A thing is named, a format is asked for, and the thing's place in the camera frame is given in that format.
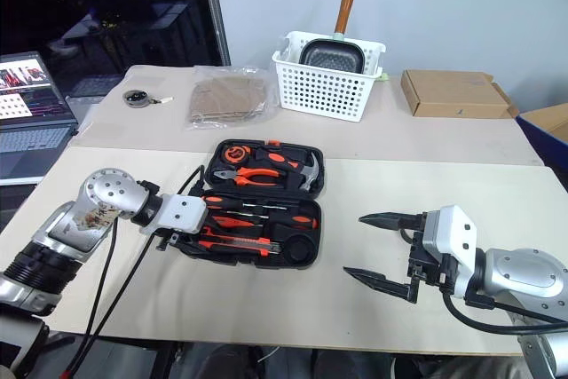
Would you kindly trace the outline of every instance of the laptop screen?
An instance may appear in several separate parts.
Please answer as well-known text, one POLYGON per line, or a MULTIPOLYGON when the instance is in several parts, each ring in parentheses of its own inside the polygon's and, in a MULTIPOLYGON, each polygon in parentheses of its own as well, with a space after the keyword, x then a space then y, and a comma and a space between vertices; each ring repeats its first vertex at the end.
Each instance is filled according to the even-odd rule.
POLYGON ((36 52, 0 59, 0 127, 74 122, 36 52))

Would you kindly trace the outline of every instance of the laptop keyboard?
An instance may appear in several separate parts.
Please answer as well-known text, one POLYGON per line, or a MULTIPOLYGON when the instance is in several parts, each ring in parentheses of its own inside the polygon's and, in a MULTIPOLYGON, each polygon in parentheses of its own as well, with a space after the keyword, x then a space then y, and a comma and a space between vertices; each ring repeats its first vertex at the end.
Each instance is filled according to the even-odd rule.
POLYGON ((69 128, 18 130, 0 133, 0 153, 55 148, 69 128))

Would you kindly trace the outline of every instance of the black tool case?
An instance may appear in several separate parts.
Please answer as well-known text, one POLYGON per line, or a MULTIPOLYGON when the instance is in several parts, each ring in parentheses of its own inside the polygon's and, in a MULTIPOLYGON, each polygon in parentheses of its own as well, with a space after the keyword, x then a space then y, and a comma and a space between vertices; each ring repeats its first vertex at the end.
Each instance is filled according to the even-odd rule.
POLYGON ((190 257, 208 259, 227 265, 254 264, 259 268, 302 269, 310 266, 316 259, 320 248, 321 209, 314 199, 320 194, 324 185, 324 159, 318 148, 278 141, 227 139, 217 146, 205 171, 205 180, 211 189, 203 192, 203 198, 208 203, 209 214, 201 233, 215 235, 229 233, 232 236, 260 241, 262 247, 268 247, 266 243, 268 239, 271 247, 274 246, 274 250, 245 249, 247 244, 243 244, 241 248, 225 246, 223 243, 226 239, 209 236, 206 240, 218 241, 219 244, 208 242, 209 247, 203 247, 202 244, 194 244, 196 234, 191 236, 193 244, 186 244, 182 238, 176 242, 170 241, 170 244, 173 243, 172 246, 190 257), (243 147, 247 147, 248 151, 243 151, 243 147), (234 157, 227 157, 233 155, 235 150, 238 153, 234 157), (270 160, 267 157, 268 154, 278 159, 278 162, 270 160), (304 191, 300 189, 300 186, 305 183, 305 177, 299 173, 299 170, 303 168, 303 164, 313 166, 313 157, 318 164, 317 177, 313 179, 308 191, 304 191), (280 162, 282 159, 286 163, 291 163, 292 166, 282 165, 280 162), (265 184, 258 186, 237 185, 232 178, 219 178, 216 175, 216 172, 221 170, 237 171, 239 168, 277 170, 279 176, 255 175, 249 178, 265 184), (219 198, 239 200, 256 206, 239 209, 213 209, 214 207, 210 206, 211 200, 219 198), (267 209, 263 206, 285 209, 267 209), (240 212, 253 216, 227 212, 240 212), (219 218, 227 217, 237 221, 246 221, 252 225, 225 228, 222 224, 226 222, 219 218))

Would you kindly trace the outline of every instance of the laptop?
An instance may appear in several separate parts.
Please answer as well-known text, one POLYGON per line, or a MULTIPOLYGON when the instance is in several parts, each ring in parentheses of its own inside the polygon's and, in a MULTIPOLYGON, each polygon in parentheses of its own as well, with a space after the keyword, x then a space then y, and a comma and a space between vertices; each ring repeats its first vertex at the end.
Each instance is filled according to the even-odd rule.
POLYGON ((0 57, 0 185, 39 182, 77 126, 39 53, 0 57))

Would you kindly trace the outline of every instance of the white plastic basket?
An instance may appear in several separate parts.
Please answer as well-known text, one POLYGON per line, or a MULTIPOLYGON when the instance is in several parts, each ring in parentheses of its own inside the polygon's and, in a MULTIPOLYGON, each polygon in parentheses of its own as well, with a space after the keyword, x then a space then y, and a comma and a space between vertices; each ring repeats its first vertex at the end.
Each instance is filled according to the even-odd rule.
POLYGON ((373 83, 383 72, 379 57, 386 51, 384 44, 345 39, 345 42, 358 45, 365 54, 365 68, 360 75, 298 64, 302 49, 308 42, 331 39, 331 36, 292 31, 286 38, 289 40, 288 48, 272 55, 282 107, 359 122, 373 83))

